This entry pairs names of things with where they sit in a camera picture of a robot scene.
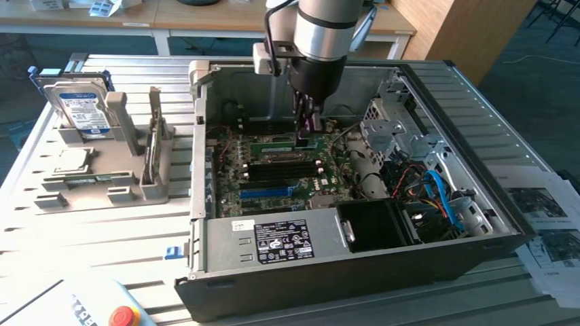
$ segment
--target blue cable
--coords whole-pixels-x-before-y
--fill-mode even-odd
[[[458,216],[455,215],[454,212],[454,208],[450,206],[450,202],[447,200],[447,195],[446,195],[446,186],[443,184],[443,180],[442,180],[442,176],[439,175],[439,173],[437,173],[433,170],[429,170],[426,172],[426,180],[431,178],[434,178],[435,183],[438,184],[438,189],[439,189],[439,193],[441,193],[441,197],[442,197],[442,204],[443,204],[443,208],[446,209],[447,212],[447,216],[450,216],[450,221],[451,224],[454,224],[458,229],[461,229],[463,231],[463,224],[461,223],[461,220],[458,219]],[[433,190],[433,185],[430,185],[429,183],[426,184],[426,190],[427,190],[427,194],[430,198],[435,197],[434,194],[434,190]]]

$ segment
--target metal table surface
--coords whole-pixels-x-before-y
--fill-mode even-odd
[[[118,91],[127,92],[137,125],[149,124],[149,89],[163,89],[163,114],[178,129],[171,167],[171,200],[163,206],[115,213],[38,216],[27,208],[5,212],[0,234],[0,318],[59,271],[90,268],[118,279],[161,325],[198,325],[163,280],[185,273],[186,260],[163,261],[165,248],[189,239],[190,162],[194,105],[189,63],[194,57],[91,55],[86,69],[106,66]],[[414,62],[413,67],[487,164],[549,168],[454,67]],[[27,176],[39,172],[43,153],[59,145],[54,110],[46,106],[0,198],[22,196]],[[538,293],[515,256],[489,261],[449,283],[369,295],[241,317],[211,325],[580,325],[580,310],[561,308]]]

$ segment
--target power supply label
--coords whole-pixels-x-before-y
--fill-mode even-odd
[[[315,257],[307,221],[283,221],[254,225],[258,260],[263,264]]]

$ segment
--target blue hard drive label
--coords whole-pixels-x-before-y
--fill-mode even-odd
[[[67,100],[75,100],[81,98],[98,98],[95,93],[62,93],[61,97]]]
[[[315,249],[305,219],[254,225],[258,260],[263,264],[314,258]]]
[[[61,93],[65,110],[86,138],[101,138],[111,131],[97,93]]]

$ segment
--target red cable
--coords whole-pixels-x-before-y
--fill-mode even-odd
[[[406,168],[406,170],[403,171],[403,175],[401,176],[399,183],[398,183],[398,187],[395,187],[395,191],[393,192],[393,196],[394,196],[394,197],[397,197],[397,195],[398,195],[398,193],[399,193],[399,188],[401,188],[401,186],[403,185],[403,180],[406,179],[407,173],[410,172],[411,168],[421,168],[421,166],[417,165],[417,164],[411,164],[411,165]]]
[[[437,200],[434,200],[434,202],[438,205],[439,209],[442,210],[443,217],[449,219],[447,212],[446,212],[446,209],[443,209],[442,204]]]
[[[226,143],[226,148],[225,148],[225,150],[223,150],[222,153],[219,154],[219,160],[222,161],[223,158],[225,158],[226,151],[229,150],[229,148],[230,148],[230,146],[231,146],[231,144],[233,144],[233,130],[230,129],[229,126],[219,125],[219,126],[213,126],[213,127],[210,127],[210,129],[207,129],[207,131],[206,131],[206,134],[209,134],[209,133],[210,133],[214,129],[217,129],[217,128],[225,128],[225,129],[229,131],[229,142]]]

